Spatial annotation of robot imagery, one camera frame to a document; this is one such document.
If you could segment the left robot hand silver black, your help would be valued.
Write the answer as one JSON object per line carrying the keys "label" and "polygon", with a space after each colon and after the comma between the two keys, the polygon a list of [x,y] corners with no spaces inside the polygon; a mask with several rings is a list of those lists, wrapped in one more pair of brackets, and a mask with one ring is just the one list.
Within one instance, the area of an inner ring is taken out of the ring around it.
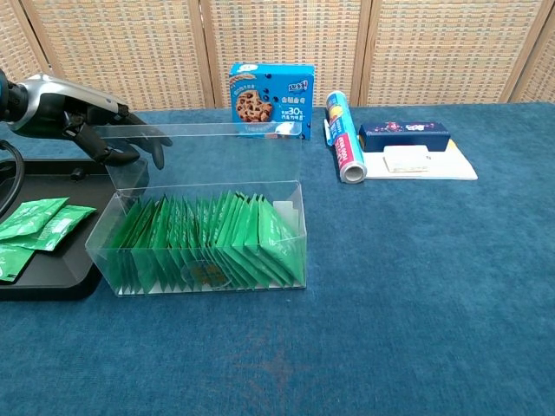
{"label": "left robot hand silver black", "polygon": [[[163,148],[173,144],[115,96],[46,74],[20,82],[1,74],[1,121],[19,136],[72,141],[104,166],[131,164],[140,157],[137,149],[141,148],[161,170]],[[95,130],[106,125],[137,126],[138,135],[106,142]]]}

